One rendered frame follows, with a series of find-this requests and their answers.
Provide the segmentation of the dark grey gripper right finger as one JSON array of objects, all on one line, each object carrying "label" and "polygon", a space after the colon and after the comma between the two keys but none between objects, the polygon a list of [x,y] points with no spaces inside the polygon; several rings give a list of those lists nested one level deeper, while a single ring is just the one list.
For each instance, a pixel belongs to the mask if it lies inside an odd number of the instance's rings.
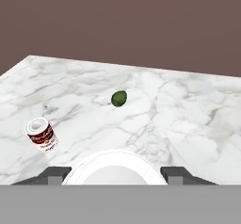
[{"label": "dark grey gripper right finger", "polygon": [[184,167],[161,167],[160,173],[169,185],[215,185],[215,183],[193,176]]}]

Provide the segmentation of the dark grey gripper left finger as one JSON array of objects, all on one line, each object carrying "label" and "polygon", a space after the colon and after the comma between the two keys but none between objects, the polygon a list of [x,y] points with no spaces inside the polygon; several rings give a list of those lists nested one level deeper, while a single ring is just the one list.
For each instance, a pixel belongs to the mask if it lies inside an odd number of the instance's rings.
[{"label": "dark grey gripper left finger", "polygon": [[71,167],[48,167],[38,176],[22,180],[17,185],[62,185],[71,170]]}]

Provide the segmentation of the red and white can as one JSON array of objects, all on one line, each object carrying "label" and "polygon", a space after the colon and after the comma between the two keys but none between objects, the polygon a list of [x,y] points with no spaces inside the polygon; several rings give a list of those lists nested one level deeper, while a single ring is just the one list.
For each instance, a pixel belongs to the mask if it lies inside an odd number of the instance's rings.
[{"label": "red and white can", "polygon": [[25,127],[26,134],[41,152],[49,152],[58,144],[55,131],[46,118],[35,118]]}]

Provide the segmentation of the white round plate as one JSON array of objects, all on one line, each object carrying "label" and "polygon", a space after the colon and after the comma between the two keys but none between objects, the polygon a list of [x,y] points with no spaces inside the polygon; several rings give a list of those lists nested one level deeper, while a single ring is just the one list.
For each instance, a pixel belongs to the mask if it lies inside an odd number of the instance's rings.
[{"label": "white round plate", "polygon": [[145,158],[134,152],[96,152],[82,160],[63,185],[167,185],[162,175]]}]

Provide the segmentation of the green avocado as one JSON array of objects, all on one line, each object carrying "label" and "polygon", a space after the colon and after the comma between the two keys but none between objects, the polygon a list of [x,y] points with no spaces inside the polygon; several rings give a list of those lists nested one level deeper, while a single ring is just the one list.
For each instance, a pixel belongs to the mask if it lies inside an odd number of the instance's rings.
[{"label": "green avocado", "polygon": [[116,91],[111,97],[111,103],[116,107],[123,106],[127,101],[127,93],[124,90]]}]

